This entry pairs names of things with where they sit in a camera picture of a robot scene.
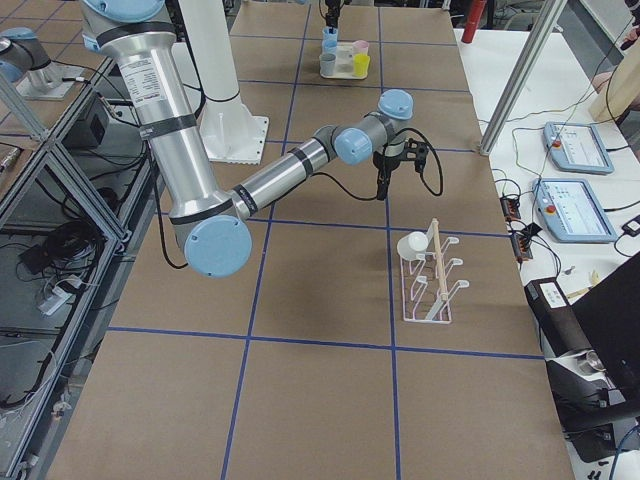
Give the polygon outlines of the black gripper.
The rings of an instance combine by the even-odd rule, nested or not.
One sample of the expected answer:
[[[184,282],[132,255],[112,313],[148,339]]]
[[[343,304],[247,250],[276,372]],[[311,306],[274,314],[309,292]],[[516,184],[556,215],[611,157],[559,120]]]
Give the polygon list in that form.
[[[326,23],[324,31],[327,33],[337,33],[341,9],[345,5],[345,2],[341,0],[325,0],[324,4],[326,6],[326,12],[322,15]]]
[[[377,168],[377,200],[386,200],[392,172],[400,166],[402,155],[393,156],[374,153],[374,166]]]

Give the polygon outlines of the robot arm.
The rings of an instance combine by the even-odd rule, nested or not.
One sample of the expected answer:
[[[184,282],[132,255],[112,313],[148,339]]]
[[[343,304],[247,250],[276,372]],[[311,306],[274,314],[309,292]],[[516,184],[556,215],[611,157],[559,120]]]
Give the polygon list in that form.
[[[384,92],[375,111],[353,126],[328,125],[286,155],[225,191],[210,162],[216,141],[233,145],[254,120],[245,107],[232,124],[207,132],[213,112],[196,117],[174,61],[174,24],[162,1],[84,1],[85,45],[119,67],[173,202],[169,214],[188,265],[212,278],[248,261],[247,218],[283,197],[335,158],[356,165],[395,143],[413,116],[404,91]]]

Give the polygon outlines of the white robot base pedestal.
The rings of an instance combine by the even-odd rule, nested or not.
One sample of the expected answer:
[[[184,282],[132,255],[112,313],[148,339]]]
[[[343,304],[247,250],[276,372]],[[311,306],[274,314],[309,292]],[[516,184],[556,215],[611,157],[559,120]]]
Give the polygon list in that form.
[[[258,164],[269,119],[244,105],[221,1],[179,3],[205,95],[200,134],[210,160]]]

